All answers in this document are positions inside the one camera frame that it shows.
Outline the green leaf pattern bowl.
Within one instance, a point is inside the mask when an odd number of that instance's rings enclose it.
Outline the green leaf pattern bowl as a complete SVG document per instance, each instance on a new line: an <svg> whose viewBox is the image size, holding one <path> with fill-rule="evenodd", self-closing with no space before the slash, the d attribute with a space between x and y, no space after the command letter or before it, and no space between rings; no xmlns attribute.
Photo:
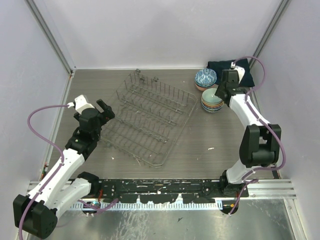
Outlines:
<svg viewBox="0 0 320 240"><path fill-rule="evenodd" d="M215 86L215 84L210 84L210 85L201 85L201 84L198 84L197 82L195 82L195 85L198 85L200 87L210 87L210 86Z"/></svg>

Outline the blue white diamond bowl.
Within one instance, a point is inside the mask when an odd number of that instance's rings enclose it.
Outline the blue white diamond bowl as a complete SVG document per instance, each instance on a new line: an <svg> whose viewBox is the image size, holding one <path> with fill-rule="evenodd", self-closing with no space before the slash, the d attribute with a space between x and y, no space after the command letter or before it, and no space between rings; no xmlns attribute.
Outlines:
<svg viewBox="0 0 320 240"><path fill-rule="evenodd" d="M204 68L196 73L194 81L203 86L212 85L217 81L217 74L210 68Z"/></svg>

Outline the red blue zigzag bowl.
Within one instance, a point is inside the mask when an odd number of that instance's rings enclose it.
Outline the red blue zigzag bowl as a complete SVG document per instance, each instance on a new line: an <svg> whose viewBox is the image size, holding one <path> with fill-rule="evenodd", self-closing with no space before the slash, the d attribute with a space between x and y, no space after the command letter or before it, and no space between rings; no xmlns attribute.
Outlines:
<svg viewBox="0 0 320 240"><path fill-rule="evenodd" d="M218 111L224 106L223 103L221 103L219 105L216 105L216 106L211 106L211 105L207 106L207 105L205 105L203 103L201 103L201 105L206 111L210 111L210 112Z"/></svg>

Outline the yellow bowl with leaves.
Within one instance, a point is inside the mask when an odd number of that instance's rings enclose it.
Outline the yellow bowl with leaves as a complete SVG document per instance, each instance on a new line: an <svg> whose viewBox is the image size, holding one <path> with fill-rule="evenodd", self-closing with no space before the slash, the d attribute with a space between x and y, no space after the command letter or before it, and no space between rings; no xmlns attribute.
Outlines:
<svg viewBox="0 0 320 240"><path fill-rule="evenodd" d="M222 106L222 105L224 104L223 101L215 102L215 103L210 103L210 102L202 101L201 103L202 103L204 106L206 106L207 108L217 108L218 106Z"/></svg>

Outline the yellow blue floral bowl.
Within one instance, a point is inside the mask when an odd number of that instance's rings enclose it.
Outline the yellow blue floral bowl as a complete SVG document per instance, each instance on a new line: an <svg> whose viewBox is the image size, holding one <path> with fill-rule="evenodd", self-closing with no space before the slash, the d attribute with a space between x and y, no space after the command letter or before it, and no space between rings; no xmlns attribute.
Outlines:
<svg viewBox="0 0 320 240"><path fill-rule="evenodd" d="M204 110L208 113L216 113L220 110L220 108L219 109L204 108Z"/></svg>

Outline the blue floral bowl front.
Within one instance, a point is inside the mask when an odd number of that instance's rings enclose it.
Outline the blue floral bowl front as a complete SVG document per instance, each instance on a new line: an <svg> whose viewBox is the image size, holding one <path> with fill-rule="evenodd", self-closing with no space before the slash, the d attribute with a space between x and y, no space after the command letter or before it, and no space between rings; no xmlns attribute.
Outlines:
<svg viewBox="0 0 320 240"><path fill-rule="evenodd" d="M209 86L209 87L202 87L202 86L198 86L198 85L195 85L197 89L200 89L200 88L203 88L203 89L212 89L213 86Z"/></svg>

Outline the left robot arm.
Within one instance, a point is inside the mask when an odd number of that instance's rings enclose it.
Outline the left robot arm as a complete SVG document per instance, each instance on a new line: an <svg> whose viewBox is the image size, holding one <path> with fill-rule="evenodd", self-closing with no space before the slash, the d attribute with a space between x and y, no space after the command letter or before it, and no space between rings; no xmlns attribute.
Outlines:
<svg viewBox="0 0 320 240"><path fill-rule="evenodd" d="M98 110L90 104L84 95L65 105L74 108L74 118L79 126L72 133L64 149L58 149L59 160L52 169L27 195L19 194L13 200L14 224L18 228L18 237L23 232L40 239L47 238L56 228L59 218L75 202L83 197L95 198L100 193L99 177L82 172L69 187L65 184L72 174L88 159L101 139L102 127L115 118L112 107L102 99Z"/></svg>

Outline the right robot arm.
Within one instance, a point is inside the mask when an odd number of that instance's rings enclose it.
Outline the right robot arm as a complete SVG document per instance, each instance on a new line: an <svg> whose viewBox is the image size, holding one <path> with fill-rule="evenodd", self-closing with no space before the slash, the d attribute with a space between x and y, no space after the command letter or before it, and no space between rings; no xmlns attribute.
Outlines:
<svg viewBox="0 0 320 240"><path fill-rule="evenodd" d="M269 123L253 105L245 88L240 87L244 74L244 68L238 66L223 70L215 92L244 127L239 160L219 178L219 191L225 197L231 197L256 171L270 171L280 154L281 127Z"/></svg>

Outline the dark blue cloth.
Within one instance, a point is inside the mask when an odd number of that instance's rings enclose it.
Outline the dark blue cloth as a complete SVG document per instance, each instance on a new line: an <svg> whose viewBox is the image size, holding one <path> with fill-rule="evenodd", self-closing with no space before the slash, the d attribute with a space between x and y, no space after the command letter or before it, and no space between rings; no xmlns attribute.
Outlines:
<svg viewBox="0 0 320 240"><path fill-rule="evenodd" d="M222 71L228 70L231 67L231 63L234 62L234 60L225 60L225 61L209 61L207 63L207 68L215 71L217 80L215 82L216 85L219 85L222 80ZM245 73L244 76L239 83L240 87L248 87L252 88L255 86L253 77L250 72L250 65L247 59L241 59L236 62L236 65L239 67L244 68Z"/></svg>

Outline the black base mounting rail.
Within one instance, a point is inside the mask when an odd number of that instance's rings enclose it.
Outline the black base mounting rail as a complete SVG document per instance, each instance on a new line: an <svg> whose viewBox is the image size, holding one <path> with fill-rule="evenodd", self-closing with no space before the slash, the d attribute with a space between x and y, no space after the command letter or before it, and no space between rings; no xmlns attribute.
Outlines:
<svg viewBox="0 0 320 240"><path fill-rule="evenodd" d="M243 184L223 187L215 179L100 179L95 193L87 198L100 198L105 203L118 199L120 203L215 203L216 198L237 198Z"/></svg>

